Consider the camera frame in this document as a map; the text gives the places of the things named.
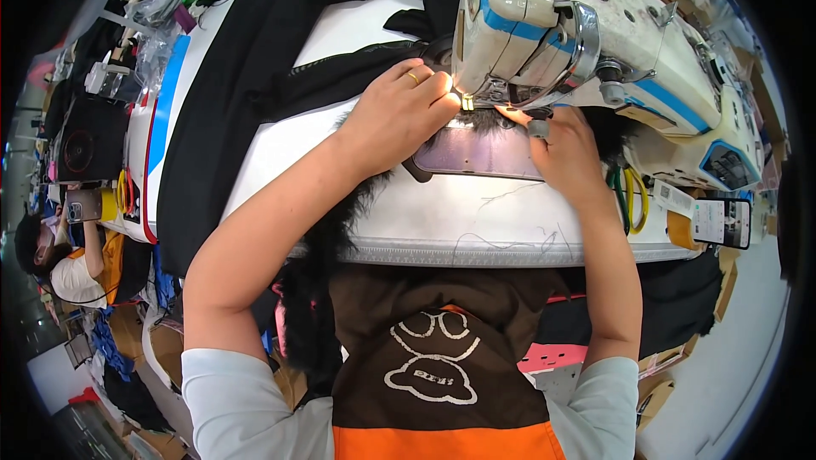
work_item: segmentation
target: white shirt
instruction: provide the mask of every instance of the white shirt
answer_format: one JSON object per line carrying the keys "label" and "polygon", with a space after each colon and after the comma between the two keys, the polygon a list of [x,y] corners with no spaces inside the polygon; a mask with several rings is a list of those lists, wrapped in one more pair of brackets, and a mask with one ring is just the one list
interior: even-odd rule
{"label": "white shirt", "polygon": [[[68,241],[65,228],[57,230],[54,245]],[[85,262],[85,255],[76,259],[64,258],[57,262],[50,274],[54,292],[63,300],[78,303],[88,308],[107,308],[105,289],[91,277]]]}
{"label": "white shirt", "polygon": [[[181,355],[181,393],[202,460],[334,458],[332,398],[292,413],[272,370],[242,353],[194,348]],[[547,401],[550,424],[567,460],[632,460],[638,365],[598,361],[578,377],[569,404]]]}

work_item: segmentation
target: speaker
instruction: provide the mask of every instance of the speaker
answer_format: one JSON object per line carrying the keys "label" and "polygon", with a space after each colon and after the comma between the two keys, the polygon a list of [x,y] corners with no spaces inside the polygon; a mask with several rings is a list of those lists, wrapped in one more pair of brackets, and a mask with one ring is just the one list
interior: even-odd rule
{"label": "speaker", "polygon": [[123,164],[128,108],[90,94],[71,101],[56,144],[56,180],[116,180]]}

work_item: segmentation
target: hand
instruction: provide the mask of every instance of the hand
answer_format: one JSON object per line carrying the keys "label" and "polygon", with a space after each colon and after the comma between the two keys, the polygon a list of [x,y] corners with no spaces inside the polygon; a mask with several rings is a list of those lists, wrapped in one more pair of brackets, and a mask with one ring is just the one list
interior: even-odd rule
{"label": "hand", "polygon": [[[523,111],[496,108],[525,127],[531,120]],[[578,108],[557,107],[548,120],[550,136],[546,140],[530,138],[530,156],[538,172],[579,214],[597,212],[598,206],[615,207],[603,178],[595,136],[586,121]]]}
{"label": "hand", "polygon": [[351,154],[363,179],[392,169],[459,112],[452,84],[448,73],[434,73],[421,58],[400,62],[365,88],[332,136]]}

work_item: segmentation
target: worker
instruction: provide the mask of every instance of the worker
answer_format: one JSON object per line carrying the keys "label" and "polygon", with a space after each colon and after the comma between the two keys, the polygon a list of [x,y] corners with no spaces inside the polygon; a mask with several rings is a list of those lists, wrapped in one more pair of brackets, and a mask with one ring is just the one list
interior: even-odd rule
{"label": "worker", "polygon": [[[68,186],[79,189],[78,184]],[[68,208],[58,206],[58,221],[41,214],[26,214],[17,225],[17,261],[28,274],[67,302],[88,308],[107,308],[117,297],[122,274],[123,235],[106,230],[106,242],[99,239],[96,221],[82,225],[85,247],[71,246],[68,240]]]}
{"label": "worker", "polygon": [[[365,325],[374,333],[343,345],[349,357],[332,396],[292,412],[273,380],[250,304],[332,206],[453,119],[460,102],[451,85],[421,59],[390,68],[342,127],[232,212],[198,251],[184,284],[181,361],[202,458],[632,458],[640,282],[577,108],[556,108],[547,141],[530,139],[536,167],[575,209],[584,237],[592,337],[569,404],[546,401],[516,368],[521,359],[507,353],[506,331],[473,312],[487,308],[476,291],[472,306],[464,292],[455,306],[419,302],[413,316]],[[357,304],[368,306],[336,302],[335,314]]]}

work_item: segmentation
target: hair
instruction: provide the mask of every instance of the hair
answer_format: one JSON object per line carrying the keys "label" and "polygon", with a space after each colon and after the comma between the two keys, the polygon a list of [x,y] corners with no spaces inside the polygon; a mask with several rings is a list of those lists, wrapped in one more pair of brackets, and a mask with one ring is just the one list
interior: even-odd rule
{"label": "hair", "polygon": [[17,263],[23,271],[32,276],[48,279],[57,263],[71,254],[73,247],[68,242],[57,244],[51,251],[51,256],[45,263],[36,264],[34,256],[37,253],[37,239],[40,237],[42,214],[26,214],[17,224],[14,234]]}
{"label": "hair", "polygon": [[[602,161],[623,156],[623,147],[639,122],[603,107],[581,108],[595,134]],[[346,121],[340,116],[335,127]],[[459,112],[456,119],[480,132],[502,129],[504,116],[495,108]],[[433,144],[436,135],[427,141]],[[305,253],[290,260],[276,280],[285,309],[286,360],[292,368],[306,373],[312,397],[329,395],[334,376],[340,370],[340,342],[334,336],[334,314],[329,296],[329,280],[340,270],[341,259],[355,249],[352,226],[374,201],[374,192],[388,182],[391,171],[362,181],[347,197],[332,207],[303,235]]]}

